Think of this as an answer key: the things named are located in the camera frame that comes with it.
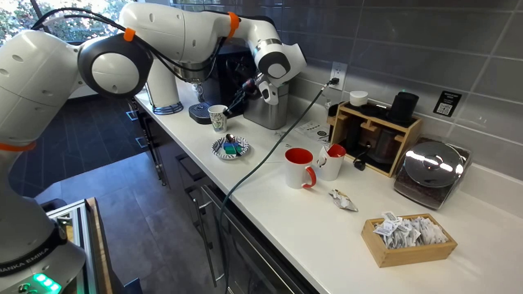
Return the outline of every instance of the crumpled paper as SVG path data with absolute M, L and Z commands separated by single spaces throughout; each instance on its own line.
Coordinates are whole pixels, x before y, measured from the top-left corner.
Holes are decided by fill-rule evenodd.
M 383 213 L 383 221 L 374 231 L 388 248 L 408 248 L 416 244 L 444 243 L 447 236 L 429 218 L 403 218 L 392 212 Z

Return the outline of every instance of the cup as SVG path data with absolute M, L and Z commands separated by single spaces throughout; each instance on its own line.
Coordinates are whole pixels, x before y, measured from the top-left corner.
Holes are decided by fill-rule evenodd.
M 315 171 L 312 168 L 313 155 L 307 148 L 289 148 L 284 151 L 284 158 L 284 179 L 287 186 L 299 189 L 315 184 Z
M 207 110 L 209 110 L 209 117 L 212 122 L 212 128 L 215 132 L 225 132 L 227 130 L 227 115 L 225 115 L 227 106 L 225 104 L 212 104 L 207 107 Z
M 318 176 L 325 181 L 338 177 L 346 150 L 339 143 L 323 145 L 316 159 Z
M 349 91 L 348 92 L 348 101 L 351 106 L 359 107 L 367 102 L 367 94 L 366 91 Z

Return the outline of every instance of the black appliance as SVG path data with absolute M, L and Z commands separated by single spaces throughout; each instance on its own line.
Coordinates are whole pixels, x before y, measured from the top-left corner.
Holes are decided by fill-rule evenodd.
M 421 205 L 437 208 L 455 187 L 467 164 L 467 150 L 421 138 L 405 151 L 393 189 Z
M 416 102 L 418 102 L 416 94 L 406 92 L 406 91 L 397 92 L 388 109 L 387 119 L 397 123 L 410 123 L 411 112 Z
M 210 123 L 207 112 L 210 104 L 228 106 L 227 115 L 241 114 L 248 102 L 246 97 L 254 92 L 238 89 L 254 74 L 256 65 L 246 47 L 222 45 L 210 76 L 196 86 L 199 102 L 189 106 L 189 115 L 199 123 Z

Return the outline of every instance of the cabinet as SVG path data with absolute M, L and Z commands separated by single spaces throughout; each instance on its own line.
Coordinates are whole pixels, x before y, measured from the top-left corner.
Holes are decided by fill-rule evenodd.
M 392 176 L 405 148 L 418 140 L 421 120 L 411 117 L 405 123 L 364 114 L 349 104 L 339 104 L 331 123 L 330 141 L 341 143 L 354 163 Z
M 223 194 L 215 186 L 204 184 L 199 190 L 199 225 L 218 288 L 227 287 L 230 294 L 316 292 L 231 202 L 220 208 Z

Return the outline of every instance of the mug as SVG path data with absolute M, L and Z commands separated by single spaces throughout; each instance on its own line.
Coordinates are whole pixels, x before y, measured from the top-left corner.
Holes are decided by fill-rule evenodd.
M 212 104 L 207 107 L 209 117 L 212 122 L 212 128 L 215 132 L 225 132 L 227 130 L 227 115 L 225 115 L 225 104 Z
M 346 150 L 339 143 L 323 145 L 316 159 L 316 169 L 321 179 L 331 181 L 338 177 Z
M 299 189 L 315 184 L 315 171 L 312 168 L 313 155 L 307 148 L 289 148 L 284 151 L 284 158 L 284 179 L 287 186 Z

